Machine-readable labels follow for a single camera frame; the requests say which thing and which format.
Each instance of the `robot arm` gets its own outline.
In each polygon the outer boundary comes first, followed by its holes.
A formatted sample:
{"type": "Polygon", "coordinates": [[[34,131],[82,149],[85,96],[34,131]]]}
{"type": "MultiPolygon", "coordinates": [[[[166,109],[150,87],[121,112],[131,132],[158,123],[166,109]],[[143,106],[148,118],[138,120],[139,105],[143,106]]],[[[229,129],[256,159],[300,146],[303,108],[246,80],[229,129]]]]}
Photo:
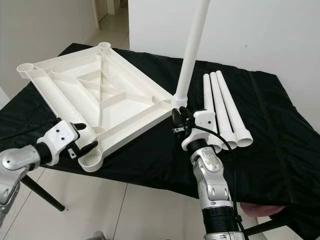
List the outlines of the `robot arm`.
{"type": "Polygon", "coordinates": [[[172,111],[173,132],[183,140],[183,150],[190,154],[205,225],[205,240],[244,240],[223,175],[224,166],[214,149],[207,145],[209,133],[194,128],[211,129],[215,122],[214,113],[200,110],[192,114],[185,107],[180,107],[179,111],[172,111]]]}
{"type": "Polygon", "coordinates": [[[41,165],[57,164],[64,149],[67,149],[71,159],[74,159],[80,158],[98,145],[95,141],[79,151],[74,142],[80,137],[78,130],[84,128],[84,123],[72,124],[61,120],[39,138],[36,144],[0,152],[0,227],[19,192],[20,180],[28,171],[41,165]]]}

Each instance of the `baseboard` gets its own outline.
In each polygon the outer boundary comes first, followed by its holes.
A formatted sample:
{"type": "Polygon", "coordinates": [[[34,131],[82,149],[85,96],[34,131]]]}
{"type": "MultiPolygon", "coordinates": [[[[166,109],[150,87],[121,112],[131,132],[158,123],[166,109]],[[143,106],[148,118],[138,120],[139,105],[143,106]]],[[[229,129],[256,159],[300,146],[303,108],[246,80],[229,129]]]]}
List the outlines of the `baseboard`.
{"type": "Polygon", "coordinates": [[[83,41],[83,44],[86,44],[86,45],[89,45],[92,40],[95,38],[95,36],[99,33],[100,29],[99,27],[97,27],[93,33],[90,34],[90,36],[88,36],[84,41],[83,41]]]}

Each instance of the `white plastic leg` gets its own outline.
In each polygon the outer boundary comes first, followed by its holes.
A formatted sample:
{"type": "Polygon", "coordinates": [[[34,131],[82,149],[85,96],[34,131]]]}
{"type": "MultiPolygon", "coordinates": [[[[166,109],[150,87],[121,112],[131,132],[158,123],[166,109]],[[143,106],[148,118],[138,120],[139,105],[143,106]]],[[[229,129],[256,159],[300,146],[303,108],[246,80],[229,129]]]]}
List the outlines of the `white plastic leg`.
{"type": "MultiPolygon", "coordinates": [[[[216,113],[215,113],[215,107],[214,107],[214,100],[212,98],[212,92],[211,92],[211,83],[210,83],[210,76],[209,74],[203,75],[203,100],[204,100],[204,108],[213,112],[214,114],[214,122],[212,131],[215,133],[218,133],[217,130],[217,123],[216,123],[216,113]]],[[[222,141],[217,138],[216,136],[210,134],[209,139],[206,142],[208,145],[213,145],[215,152],[219,153],[222,149],[222,141]]]]}
{"type": "MultiPolygon", "coordinates": [[[[216,73],[210,73],[210,79],[220,136],[227,141],[231,149],[235,149],[237,147],[237,138],[231,129],[227,110],[220,92],[216,73]]],[[[224,143],[222,144],[222,149],[228,150],[227,146],[224,143]]]]}
{"type": "Polygon", "coordinates": [[[197,2],[198,6],[195,10],[194,19],[186,44],[178,85],[172,99],[172,105],[175,108],[187,106],[187,94],[196,63],[197,53],[206,22],[210,0],[197,0],[197,2]]]}
{"type": "Polygon", "coordinates": [[[217,80],[223,97],[224,105],[228,112],[228,116],[237,139],[239,147],[247,147],[254,141],[250,132],[246,129],[244,122],[238,112],[237,106],[230,94],[224,76],[221,71],[216,72],[217,80]]]}

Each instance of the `black fabric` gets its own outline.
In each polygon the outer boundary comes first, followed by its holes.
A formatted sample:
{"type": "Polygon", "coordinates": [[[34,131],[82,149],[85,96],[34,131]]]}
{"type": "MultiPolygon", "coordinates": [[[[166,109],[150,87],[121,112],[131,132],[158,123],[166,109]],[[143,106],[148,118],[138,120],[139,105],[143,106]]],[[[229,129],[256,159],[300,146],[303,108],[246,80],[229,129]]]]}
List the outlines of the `black fabric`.
{"type": "MultiPolygon", "coordinates": [[[[89,47],[73,43],[61,54],[89,47]]],[[[169,93],[175,93],[182,59],[115,51],[169,93]]],[[[288,206],[286,213],[296,219],[290,227],[302,238],[314,239],[320,235],[319,134],[297,112],[277,76],[218,63],[196,62],[188,92],[190,110],[204,108],[203,74],[217,70],[222,71],[254,139],[252,145],[234,150],[236,163],[231,163],[227,151],[218,154],[230,189],[236,168],[239,202],[288,206]]],[[[0,141],[0,151],[34,143],[53,125],[54,118],[41,95],[28,84],[0,111],[0,139],[39,129],[0,141]]],[[[171,117],[108,156],[96,172],[85,172],[76,160],[66,157],[50,168],[198,197],[188,153],[173,136],[171,117]]]]}

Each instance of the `white pvc tube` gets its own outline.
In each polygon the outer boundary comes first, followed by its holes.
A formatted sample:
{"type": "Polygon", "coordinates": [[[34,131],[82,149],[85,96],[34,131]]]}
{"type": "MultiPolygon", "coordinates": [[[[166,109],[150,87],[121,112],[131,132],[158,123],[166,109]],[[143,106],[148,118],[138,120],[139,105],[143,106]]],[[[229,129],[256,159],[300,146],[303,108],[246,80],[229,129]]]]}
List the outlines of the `white pvc tube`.
{"type": "MultiPolygon", "coordinates": [[[[214,131],[216,134],[218,133],[217,130],[217,124],[216,124],[216,113],[215,113],[215,107],[214,107],[214,100],[212,98],[211,93],[211,83],[210,83],[210,77],[209,74],[203,75],[203,100],[204,100],[204,108],[208,111],[213,112],[213,123],[212,123],[212,131],[214,131]]],[[[210,134],[209,139],[206,142],[208,145],[213,145],[215,152],[220,153],[222,149],[222,141],[217,138],[216,136],[210,134]]]]}
{"type": "MultiPolygon", "coordinates": [[[[237,147],[237,138],[231,129],[227,110],[220,92],[216,73],[210,73],[210,79],[220,136],[227,141],[231,149],[235,149],[237,147]]],[[[227,146],[224,143],[222,143],[222,149],[228,150],[227,146]]]]}
{"type": "Polygon", "coordinates": [[[237,106],[230,94],[224,76],[221,71],[216,72],[217,80],[219,83],[220,91],[223,97],[224,105],[228,112],[228,116],[237,139],[239,147],[247,147],[254,141],[250,132],[246,129],[244,122],[238,112],[237,106]]]}
{"type": "Polygon", "coordinates": [[[196,1],[198,2],[198,5],[195,10],[191,30],[186,44],[178,85],[172,99],[172,105],[175,108],[187,106],[189,85],[194,71],[200,40],[210,3],[210,0],[196,1]]]}

